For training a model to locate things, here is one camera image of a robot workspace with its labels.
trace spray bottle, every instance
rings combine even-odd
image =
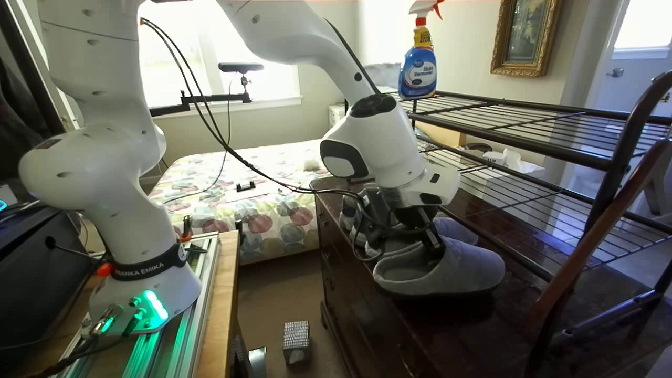
[[[422,98],[437,88],[437,56],[432,51],[432,38],[426,29],[426,12],[437,11],[442,0],[415,0],[409,9],[415,14],[414,46],[406,51],[403,68],[399,72],[400,98]]]

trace bed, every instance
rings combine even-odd
[[[269,177],[309,188],[327,177],[318,164],[318,141],[237,150]],[[296,193],[258,177],[223,151],[178,157],[149,197],[192,233],[241,228],[239,262],[260,262],[318,247],[314,196]]]

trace framed picture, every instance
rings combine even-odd
[[[546,74],[562,0],[501,0],[490,74]]]

